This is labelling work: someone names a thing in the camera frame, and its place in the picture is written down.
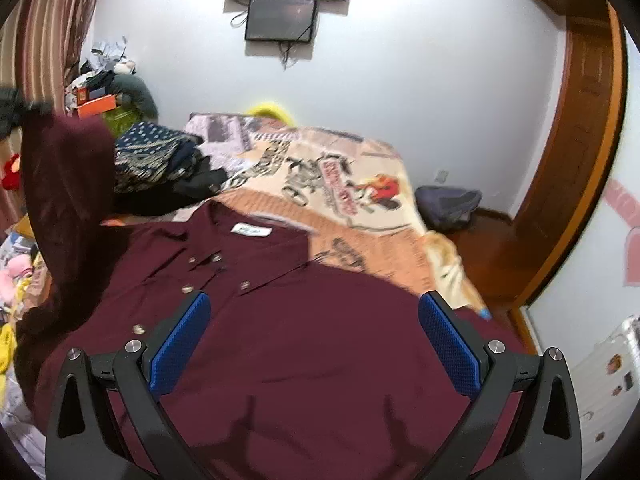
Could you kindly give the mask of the maroon button-up shirt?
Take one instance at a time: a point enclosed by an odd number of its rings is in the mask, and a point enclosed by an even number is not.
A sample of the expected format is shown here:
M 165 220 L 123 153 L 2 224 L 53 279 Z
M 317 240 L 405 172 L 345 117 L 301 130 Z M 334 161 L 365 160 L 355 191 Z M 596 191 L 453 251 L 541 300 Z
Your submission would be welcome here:
M 16 329 L 15 375 L 46 428 L 71 348 L 118 350 L 194 289 L 212 319 L 163 406 L 225 479 L 409 479 L 468 406 L 410 292 L 309 258 L 303 232 L 234 232 L 217 202 L 185 222 L 108 226 L 114 139 L 98 118 L 24 123 L 21 170 L 52 292 Z

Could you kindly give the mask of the dark bag on floor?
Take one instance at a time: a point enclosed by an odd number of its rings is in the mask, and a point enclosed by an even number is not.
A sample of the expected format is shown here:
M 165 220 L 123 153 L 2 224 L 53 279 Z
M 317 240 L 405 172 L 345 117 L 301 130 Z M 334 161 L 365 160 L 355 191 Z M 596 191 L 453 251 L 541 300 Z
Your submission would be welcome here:
M 435 231 L 452 231 L 467 226 L 483 198 L 479 190 L 451 186 L 420 186 L 414 191 L 416 209 L 425 225 Z

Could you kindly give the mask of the black folded garment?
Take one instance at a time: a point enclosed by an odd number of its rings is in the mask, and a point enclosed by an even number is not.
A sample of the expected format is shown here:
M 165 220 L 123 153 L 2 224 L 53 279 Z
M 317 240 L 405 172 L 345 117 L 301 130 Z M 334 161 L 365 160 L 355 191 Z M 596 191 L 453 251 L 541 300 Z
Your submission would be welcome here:
M 111 213 L 159 217 L 215 196 L 227 180 L 224 168 L 212 169 L 209 157 L 201 157 L 190 176 L 154 184 L 143 191 L 116 193 Z

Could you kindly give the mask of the printed bed blanket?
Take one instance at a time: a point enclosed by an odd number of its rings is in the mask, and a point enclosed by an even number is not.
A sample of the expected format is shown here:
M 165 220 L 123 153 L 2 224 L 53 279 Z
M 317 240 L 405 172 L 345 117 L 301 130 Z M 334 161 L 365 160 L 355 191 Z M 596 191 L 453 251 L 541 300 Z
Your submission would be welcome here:
M 310 254 L 328 266 L 415 294 L 437 290 L 450 306 L 488 315 L 456 245 L 423 223 L 404 162 L 390 145 L 248 115 L 195 114 L 180 131 L 200 141 L 210 168 L 227 171 L 221 191 L 207 200 L 306 231 Z M 119 217 L 183 221 L 204 202 L 159 217 Z

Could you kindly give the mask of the navy patterned folded garment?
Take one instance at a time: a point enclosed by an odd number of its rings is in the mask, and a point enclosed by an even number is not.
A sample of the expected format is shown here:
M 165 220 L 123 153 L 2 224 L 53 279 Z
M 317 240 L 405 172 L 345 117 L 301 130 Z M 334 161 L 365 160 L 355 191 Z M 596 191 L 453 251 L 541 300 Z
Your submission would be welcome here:
M 190 177 L 200 141 L 180 130 L 136 122 L 115 142 L 115 192 L 133 193 Z

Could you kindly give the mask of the red plush toy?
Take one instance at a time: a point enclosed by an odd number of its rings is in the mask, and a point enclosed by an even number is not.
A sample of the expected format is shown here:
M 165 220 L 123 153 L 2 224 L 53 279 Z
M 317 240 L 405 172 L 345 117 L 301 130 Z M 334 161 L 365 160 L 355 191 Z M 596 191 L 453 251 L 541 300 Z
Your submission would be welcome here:
M 21 188 L 21 155 L 13 154 L 2 168 L 1 186 L 6 191 L 17 192 Z

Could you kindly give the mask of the green patterned cloth cabinet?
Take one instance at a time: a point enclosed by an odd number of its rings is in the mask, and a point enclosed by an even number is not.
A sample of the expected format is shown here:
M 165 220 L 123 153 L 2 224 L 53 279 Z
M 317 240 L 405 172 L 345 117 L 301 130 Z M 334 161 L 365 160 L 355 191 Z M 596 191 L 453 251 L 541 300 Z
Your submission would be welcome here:
M 101 114 L 102 119 L 114 138 L 119 138 L 134 124 L 142 121 L 142 116 L 135 107 L 119 106 Z

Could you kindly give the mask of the orange box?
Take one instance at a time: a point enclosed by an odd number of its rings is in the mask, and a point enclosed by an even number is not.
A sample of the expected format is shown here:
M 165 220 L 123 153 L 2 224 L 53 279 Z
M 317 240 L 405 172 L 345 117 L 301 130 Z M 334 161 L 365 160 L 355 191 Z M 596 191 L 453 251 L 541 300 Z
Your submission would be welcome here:
M 112 94 L 101 96 L 94 100 L 85 102 L 77 107 L 77 116 L 79 118 L 87 118 L 91 116 L 101 115 L 117 107 L 116 98 Z

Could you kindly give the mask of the yellow round object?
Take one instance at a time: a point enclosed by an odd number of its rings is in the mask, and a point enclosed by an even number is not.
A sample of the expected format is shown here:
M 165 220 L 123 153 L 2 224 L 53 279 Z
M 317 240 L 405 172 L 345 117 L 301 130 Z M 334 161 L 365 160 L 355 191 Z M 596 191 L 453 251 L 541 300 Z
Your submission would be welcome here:
M 261 102 L 246 111 L 247 115 L 268 118 L 282 122 L 288 127 L 295 127 L 293 117 L 279 104 L 275 102 Z

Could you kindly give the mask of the striped pink curtain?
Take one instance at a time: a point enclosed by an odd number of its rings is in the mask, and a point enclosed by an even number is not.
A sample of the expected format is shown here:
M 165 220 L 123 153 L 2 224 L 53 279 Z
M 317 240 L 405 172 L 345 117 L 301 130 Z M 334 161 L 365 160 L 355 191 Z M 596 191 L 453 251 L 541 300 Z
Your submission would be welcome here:
M 1 0 L 1 83 L 64 110 L 96 0 Z

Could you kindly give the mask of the wall power socket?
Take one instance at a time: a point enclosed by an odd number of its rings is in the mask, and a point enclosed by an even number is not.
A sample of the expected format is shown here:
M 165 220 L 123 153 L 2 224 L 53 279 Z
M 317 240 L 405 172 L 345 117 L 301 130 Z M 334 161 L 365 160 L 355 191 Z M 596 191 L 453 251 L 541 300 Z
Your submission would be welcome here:
M 447 181 L 449 172 L 447 170 L 438 170 L 435 174 L 434 181 L 439 184 L 444 184 Z

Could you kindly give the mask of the small wall monitor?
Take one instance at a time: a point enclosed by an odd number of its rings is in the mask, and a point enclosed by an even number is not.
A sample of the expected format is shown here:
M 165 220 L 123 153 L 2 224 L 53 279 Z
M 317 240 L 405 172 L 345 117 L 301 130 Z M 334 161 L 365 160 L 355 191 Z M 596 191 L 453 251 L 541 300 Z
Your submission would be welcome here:
M 309 44 L 316 14 L 316 0 L 250 0 L 244 38 Z

